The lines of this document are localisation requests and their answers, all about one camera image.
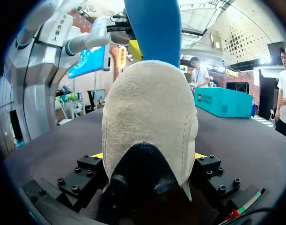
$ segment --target yellow block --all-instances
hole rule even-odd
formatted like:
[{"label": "yellow block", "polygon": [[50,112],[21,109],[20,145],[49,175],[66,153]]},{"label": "yellow block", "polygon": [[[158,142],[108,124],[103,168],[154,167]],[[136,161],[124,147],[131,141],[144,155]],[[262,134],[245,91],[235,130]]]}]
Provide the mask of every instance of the yellow block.
[{"label": "yellow block", "polygon": [[[97,154],[97,155],[93,155],[92,157],[103,158],[103,155],[102,155],[102,153],[99,153],[99,154]],[[205,156],[205,155],[198,154],[198,153],[195,153],[195,158],[200,158],[200,157],[206,157],[206,156]]]},{"label": "yellow block", "polygon": [[128,52],[133,56],[133,62],[138,62],[143,59],[143,55],[139,48],[139,43],[137,40],[129,41]]}]

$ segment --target monitor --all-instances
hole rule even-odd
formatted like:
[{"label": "monitor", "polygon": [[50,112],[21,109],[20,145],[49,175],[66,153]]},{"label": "monitor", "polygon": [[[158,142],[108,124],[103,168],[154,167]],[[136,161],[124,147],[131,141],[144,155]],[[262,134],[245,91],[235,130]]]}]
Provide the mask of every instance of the monitor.
[{"label": "monitor", "polygon": [[94,90],[91,91],[92,96],[94,96],[94,100],[105,99],[105,89],[96,90],[96,94],[94,94],[94,92]]},{"label": "monitor", "polygon": [[93,47],[81,52],[80,61],[68,71],[68,78],[74,78],[109,67],[110,45]]}]

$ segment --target blue display screen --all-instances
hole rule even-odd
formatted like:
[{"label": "blue display screen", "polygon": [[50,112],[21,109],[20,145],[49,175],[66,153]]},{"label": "blue display screen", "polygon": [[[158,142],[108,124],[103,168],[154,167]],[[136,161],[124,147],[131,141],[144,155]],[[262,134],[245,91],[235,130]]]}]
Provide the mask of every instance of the blue display screen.
[{"label": "blue display screen", "polygon": [[86,49],[81,52],[80,62],[68,71],[68,78],[73,78],[104,68],[105,46]]}]

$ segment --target perforated panel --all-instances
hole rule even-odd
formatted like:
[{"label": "perforated panel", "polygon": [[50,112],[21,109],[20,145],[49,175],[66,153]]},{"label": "perforated panel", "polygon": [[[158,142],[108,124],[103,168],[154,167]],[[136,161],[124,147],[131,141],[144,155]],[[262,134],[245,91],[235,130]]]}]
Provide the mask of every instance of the perforated panel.
[{"label": "perforated panel", "polygon": [[257,0],[236,0],[222,13],[211,30],[220,33],[227,65],[270,57],[268,44],[286,41],[284,28]]}]

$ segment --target sign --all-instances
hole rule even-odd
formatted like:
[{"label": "sign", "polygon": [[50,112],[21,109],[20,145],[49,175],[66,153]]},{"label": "sign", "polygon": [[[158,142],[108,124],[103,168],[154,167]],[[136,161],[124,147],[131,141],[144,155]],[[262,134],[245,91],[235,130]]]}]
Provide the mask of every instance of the sign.
[{"label": "sign", "polygon": [[110,45],[94,47],[81,52],[80,61],[68,71],[68,78],[108,68]]},{"label": "sign", "polygon": [[228,68],[226,68],[226,74],[228,74],[230,76],[238,77],[238,72],[235,72],[235,71],[230,70]]},{"label": "sign", "polygon": [[56,12],[44,23],[40,32],[39,41],[62,47],[72,24],[72,16]]},{"label": "sign", "polygon": [[188,66],[180,65],[180,70],[184,73],[187,73],[188,72]]},{"label": "sign", "polygon": [[126,47],[122,46],[119,49],[119,60],[118,64],[120,68],[124,68],[126,64]]}]

